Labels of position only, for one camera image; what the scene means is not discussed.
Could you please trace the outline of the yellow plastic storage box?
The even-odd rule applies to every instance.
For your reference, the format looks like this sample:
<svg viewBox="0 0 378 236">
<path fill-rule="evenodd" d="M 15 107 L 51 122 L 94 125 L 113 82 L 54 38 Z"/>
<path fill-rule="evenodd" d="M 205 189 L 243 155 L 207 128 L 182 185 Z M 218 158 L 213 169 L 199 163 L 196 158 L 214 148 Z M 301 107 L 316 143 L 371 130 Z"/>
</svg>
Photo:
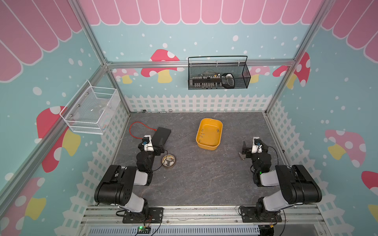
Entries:
<svg viewBox="0 0 378 236">
<path fill-rule="evenodd" d="M 204 118 L 196 135 L 197 145 L 206 150 L 216 150 L 221 142 L 223 123 L 219 120 Z"/>
</svg>

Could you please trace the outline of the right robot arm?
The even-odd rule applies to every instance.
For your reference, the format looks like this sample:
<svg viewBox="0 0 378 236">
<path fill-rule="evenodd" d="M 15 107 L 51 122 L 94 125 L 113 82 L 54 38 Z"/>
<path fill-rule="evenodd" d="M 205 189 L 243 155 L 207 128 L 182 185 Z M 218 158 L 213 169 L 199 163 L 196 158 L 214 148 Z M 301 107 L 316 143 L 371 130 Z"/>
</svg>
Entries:
<svg viewBox="0 0 378 236">
<path fill-rule="evenodd" d="M 274 170 L 270 170 L 272 157 L 268 153 L 269 148 L 261 139 L 255 138 L 251 147 L 243 143 L 239 153 L 242 159 L 252 161 L 250 170 L 255 185 L 280 188 L 270 196 L 260 197 L 255 206 L 242 206 L 240 212 L 244 222 L 281 222 L 282 210 L 322 200 L 320 187 L 303 165 L 276 165 Z"/>
</svg>

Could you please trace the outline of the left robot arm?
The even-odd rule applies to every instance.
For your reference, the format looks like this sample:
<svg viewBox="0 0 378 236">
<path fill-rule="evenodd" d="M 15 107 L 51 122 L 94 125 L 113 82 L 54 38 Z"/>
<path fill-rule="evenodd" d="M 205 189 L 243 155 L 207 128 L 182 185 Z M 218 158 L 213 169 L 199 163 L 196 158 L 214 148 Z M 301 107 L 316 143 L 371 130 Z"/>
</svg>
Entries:
<svg viewBox="0 0 378 236">
<path fill-rule="evenodd" d="M 149 211 L 148 201 L 134 194 L 133 187 L 151 184 L 155 156 L 165 152 L 162 144 L 145 144 L 136 156 L 136 166 L 110 165 L 94 192 L 95 202 L 146 215 Z"/>
</svg>

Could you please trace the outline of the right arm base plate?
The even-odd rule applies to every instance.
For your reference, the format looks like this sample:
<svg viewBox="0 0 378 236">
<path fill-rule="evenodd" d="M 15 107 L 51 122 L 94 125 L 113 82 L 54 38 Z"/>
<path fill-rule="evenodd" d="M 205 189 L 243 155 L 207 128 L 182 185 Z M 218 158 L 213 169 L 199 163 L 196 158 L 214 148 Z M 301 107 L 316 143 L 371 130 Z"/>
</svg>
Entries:
<svg viewBox="0 0 378 236">
<path fill-rule="evenodd" d="M 266 211 L 255 206 L 240 206 L 238 213 L 243 223 L 270 223 L 282 222 L 281 214 L 278 211 Z"/>
</svg>

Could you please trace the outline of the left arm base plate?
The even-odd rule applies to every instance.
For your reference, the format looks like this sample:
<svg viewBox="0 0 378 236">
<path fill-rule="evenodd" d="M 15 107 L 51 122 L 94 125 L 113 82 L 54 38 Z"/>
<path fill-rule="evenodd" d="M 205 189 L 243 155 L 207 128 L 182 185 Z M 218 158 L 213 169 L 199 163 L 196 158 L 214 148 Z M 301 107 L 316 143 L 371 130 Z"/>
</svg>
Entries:
<svg viewBox="0 0 378 236">
<path fill-rule="evenodd" d="M 122 223 L 133 224 L 133 223 L 161 223 L 163 217 L 164 208 L 163 207 L 151 207 L 142 212 L 130 212 L 126 211 Z"/>
</svg>

